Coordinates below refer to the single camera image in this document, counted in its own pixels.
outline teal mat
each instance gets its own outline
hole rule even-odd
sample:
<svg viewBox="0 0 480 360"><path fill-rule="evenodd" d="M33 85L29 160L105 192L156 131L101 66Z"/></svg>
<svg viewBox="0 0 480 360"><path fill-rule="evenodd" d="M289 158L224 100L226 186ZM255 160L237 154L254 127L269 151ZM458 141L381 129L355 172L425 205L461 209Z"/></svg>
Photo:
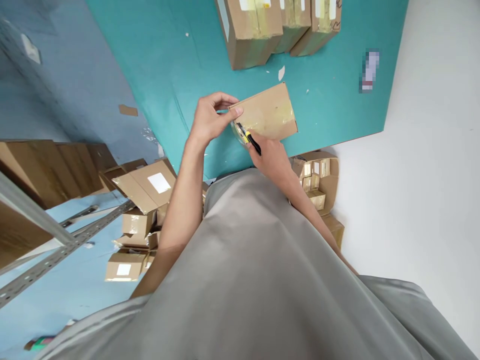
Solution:
<svg viewBox="0 0 480 360"><path fill-rule="evenodd" d="M283 66L298 124L283 141L289 156L384 129L408 0L344 0L340 33L313 56L272 55L237 71L215 0L86 1L177 172L198 98L223 91L245 99L278 84ZM379 69L373 92L360 94L367 49L379 49ZM251 164L228 127L205 152L204 178Z"/></svg>

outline open cardboard box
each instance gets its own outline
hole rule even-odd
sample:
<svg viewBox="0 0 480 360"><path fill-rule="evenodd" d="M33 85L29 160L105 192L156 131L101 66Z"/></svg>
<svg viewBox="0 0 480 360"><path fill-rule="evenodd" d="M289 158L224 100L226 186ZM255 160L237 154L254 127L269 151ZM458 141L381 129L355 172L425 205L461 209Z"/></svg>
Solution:
<svg viewBox="0 0 480 360"><path fill-rule="evenodd" d="M342 248L342 237L344 234L344 226L340 223L330 211L334 207L335 199L337 197L337 188L339 184L339 159L326 151L310 151L299 155L299 158L293 160L292 168L298 175L300 173L300 180L303 180L304 171L300 171L301 168L305 168L305 165L309 165L311 175L312 163L314 161L321 161L324 159L330 160L330 175L321 177L318 180L318 190L325 194L325 204L323 210L319 210L318 213L322 217L323 221L331 231L338 248Z"/></svg>

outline paper scrap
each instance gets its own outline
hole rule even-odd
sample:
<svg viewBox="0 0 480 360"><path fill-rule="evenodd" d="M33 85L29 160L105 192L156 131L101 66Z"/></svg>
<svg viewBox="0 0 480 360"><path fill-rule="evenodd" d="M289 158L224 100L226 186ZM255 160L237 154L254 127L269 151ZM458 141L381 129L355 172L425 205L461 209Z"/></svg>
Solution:
<svg viewBox="0 0 480 360"><path fill-rule="evenodd" d="M32 44L30 39L25 34L21 34L21 41L23 43L23 47L25 48L26 55L36 62L37 64L41 64L42 61L40 60L40 52L39 49Z"/></svg>
<svg viewBox="0 0 480 360"><path fill-rule="evenodd" d="M284 78L284 75L285 75L285 65L283 65L283 67L278 70L278 81L282 81L282 79Z"/></svg>
<svg viewBox="0 0 480 360"><path fill-rule="evenodd" d="M137 110L136 107L130 107L127 105L118 105L118 110L120 111L120 114L123 115L128 115L128 116L138 116L139 111Z"/></svg>

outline cardboard box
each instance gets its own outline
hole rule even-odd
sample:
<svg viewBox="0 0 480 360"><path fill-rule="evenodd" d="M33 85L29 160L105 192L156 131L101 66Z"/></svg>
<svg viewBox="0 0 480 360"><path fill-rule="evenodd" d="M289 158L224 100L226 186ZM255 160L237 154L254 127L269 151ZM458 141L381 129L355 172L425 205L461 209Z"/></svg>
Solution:
<svg viewBox="0 0 480 360"><path fill-rule="evenodd" d="M166 203L165 205L160 206L156 210L156 225L161 227L164 225L165 217L167 216L167 210L169 208L169 204Z"/></svg>
<svg viewBox="0 0 480 360"><path fill-rule="evenodd" d="M337 187L339 183L339 159L326 151L311 151L300 155L307 163L315 160L330 160L330 175L322 177L319 180L318 190L325 194L325 205L323 210L318 213L323 216L329 214L334 207L335 198L337 197Z"/></svg>
<svg viewBox="0 0 480 360"><path fill-rule="evenodd" d="M276 0L215 0L232 70L265 65L282 30Z"/></svg>
<svg viewBox="0 0 480 360"><path fill-rule="evenodd" d="M311 173L324 178L330 176L330 159L322 159L311 162Z"/></svg>
<svg viewBox="0 0 480 360"><path fill-rule="evenodd" d="M311 0L311 27L290 50L290 56L312 55L340 32L342 0Z"/></svg>
<svg viewBox="0 0 480 360"><path fill-rule="evenodd" d="M108 260L105 281L138 281L146 256L147 253L130 253L128 249L120 249Z"/></svg>
<svg viewBox="0 0 480 360"><path fill-rule="evenodd" d="M317 211L323 210L325 207L325 194L318 190L309 191L306 193L310 201L315 205Z"/></svg>
<svg viewBox="0 0 480 360"><path fill-rule="evenodd" d="M112 181L144 213L170 201L176 175L167 158L114 178Z"/></svg>
<svg viewBox="0 0 480 360"><path fill-rule="evenodd" d="M146 166L147 166L147 163L145 162L144 159L138 159L138 160L126 162L119 166L108 168L107 170L101 171L99 175L100 175L100 179L103 181L103 183L107 186L107 188L110 191L118 190L121 194L127 197L127 195L125 195L123 191L112 180L115 178L121 177L122 175L128 174L133 170L141 169Z"/></svg>
<svg viewBox="0 0 480 360"><path fill-rule="evenodd" d="M307 193L312 189L312 177L304 177L301 180L301 186L303 187L303 190Z"/></svg>
<svg viewBox="0 0 480 360"><path fill-rule="evenodd" d="M145 239L150 233L157 217L157 211L144 215L139 208L127 211L121 215L121 232L130 234L136 239Z"/></svg>
<svg viewBox="0 0 480 360"><path fill-rule="evenodd" d="M57 143L56 147L80 189L80 196L88 196L102 188L99 174L86 144L65 142Z"/></svg>
<svg viewBox="0 0 480 360"><path fill-rule="evenodd" d="M115 240L115 242L122 246L122 248L133 249L137 251L150 251L159 247L160 231L149 233L145 237L138 237L132 234L123 234L122 237Z"/></svg>
<svg viewBox="0 0 480 360"><path fill-rule="evenodd" d="M0 201L0 269L53 238Z"/></svg>
<svg viewBox="0 0 480 360"><path fill-rule="evenodd" d="M152 263L155 260L155 256L157 255L157 251L150 251L148 255L145 258L145 261L143 262L144 266L142 269L142 273L146 273L148 269L150 269L150 266L152 266Z"/></svg>
<svg viewBox="0 0 480 360"><path fill-rule="evenodd" d="M312 174L311 175L311 189L318 190L320 186L320 176Z"/></svg>
<svg viewBox="0 0 480 360"><path fill-rule="evenodd" d="M60 160L57 170L52 169L52 162L48 160L51 153L47 147L48 141L0 142L0 171L44 210L70 199L58 176L60 173L68 176L65 174L65 162Z"/></svg>
<svg viewBox="0 0 480 360"><path fill-rule="evenodd" d="M335 239L338 248L341 250L345 227L340 221L334 218L332 214L323 215L321 218L323 219L323 222L333 235L333 238Z"/></svg>
<svg viewBox="0 0 480 360"><path fill-rule="evenodd" d="M292 159L291 169L293 170L295 175L297 175L299 178L302 175L302 173L304 172L305 163L306 163L305 160L301 160L301 159L298 159L298 158L293 158Z"/></svg>
<svg viewBox="0 0 480 360"><path fill-rule="evenodd" d="M310 8L309 0L280 0L283 35L273 51L274 54L288 53L310 28Z"/></svg>
<svg viewBox="0 0 480 360"><path fill-rule="evenodd" d="M242 107L235 121L245 130L253 130L270 139L282 140L297 133L289 91L284 82L229 107Z"/></svg>

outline stack of cardboard boxes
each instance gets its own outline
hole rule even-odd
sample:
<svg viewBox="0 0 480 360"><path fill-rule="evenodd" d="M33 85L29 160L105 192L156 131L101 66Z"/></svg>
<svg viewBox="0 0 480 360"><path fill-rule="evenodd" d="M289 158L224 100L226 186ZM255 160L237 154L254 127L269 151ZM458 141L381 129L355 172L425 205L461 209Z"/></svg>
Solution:
<svg viewBox="0 0 480 360"><path fill-rule="evenodd" d="M340 32L342 0L216 0L233 70L312 55Z"/></svg>
<svg viewBox="0 0 480 360"><path fill-rule="evenodd" d="M103 172L103 178L137 206L122 215L120 250L107 264L105 281L138 281L157 253L162 225L177 175L167 158L132 162Z"/></svg>
<svg viewBox="0 0 480 360"><path fill-rule="evenodd" d="M344 226L330 214L337 197L338 158L326 151L306 152L293 159L292 169L341 249Z"/></svg>

